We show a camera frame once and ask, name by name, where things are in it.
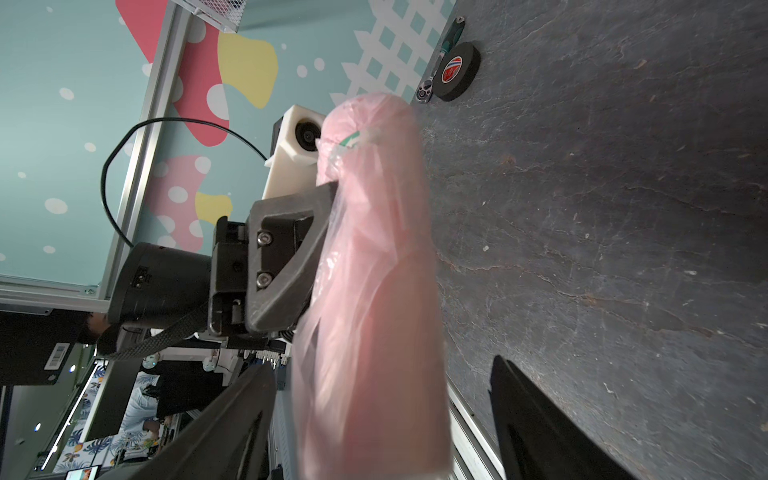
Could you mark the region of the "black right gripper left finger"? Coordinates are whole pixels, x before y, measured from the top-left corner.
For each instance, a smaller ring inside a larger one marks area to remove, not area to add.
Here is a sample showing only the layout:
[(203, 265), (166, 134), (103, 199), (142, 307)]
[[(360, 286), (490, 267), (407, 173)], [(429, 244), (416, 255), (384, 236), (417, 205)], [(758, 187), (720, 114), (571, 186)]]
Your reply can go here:
[(247, 369), (155, 457), (104, 479), (267, 479), (267, 439), (276, 401), (269, 365)]

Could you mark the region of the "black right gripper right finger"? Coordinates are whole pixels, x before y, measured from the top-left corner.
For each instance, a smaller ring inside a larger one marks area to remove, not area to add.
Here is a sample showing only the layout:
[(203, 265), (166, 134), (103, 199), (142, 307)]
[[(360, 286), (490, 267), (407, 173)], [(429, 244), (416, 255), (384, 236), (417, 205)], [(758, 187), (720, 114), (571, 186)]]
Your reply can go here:
[(513, 362), (494, 357), (490, 401), (508, 479), (632, 479)]

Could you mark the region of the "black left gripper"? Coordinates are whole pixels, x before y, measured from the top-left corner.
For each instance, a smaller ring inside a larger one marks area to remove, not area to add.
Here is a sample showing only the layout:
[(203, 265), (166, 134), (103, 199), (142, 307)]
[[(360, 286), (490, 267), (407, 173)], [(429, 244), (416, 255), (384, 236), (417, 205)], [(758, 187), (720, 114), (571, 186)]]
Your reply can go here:
[(247, 225), (218, 219), (208, 303), (212, 334), (262, 335), (298, 322), (311, 298), (337, 190), (330, 182), (257, 201)]

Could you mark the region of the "pink trash bag roll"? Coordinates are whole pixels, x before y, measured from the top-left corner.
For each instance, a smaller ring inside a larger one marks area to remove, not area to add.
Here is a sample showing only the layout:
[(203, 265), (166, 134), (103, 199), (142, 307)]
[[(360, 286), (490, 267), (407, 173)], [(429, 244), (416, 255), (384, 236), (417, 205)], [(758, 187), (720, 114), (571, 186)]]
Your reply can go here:
[(429, 188), (411, 106), (337, 106), (317, 181), (338, 191), (291, 366), (302, 479), (437, 479), (452, 466)]

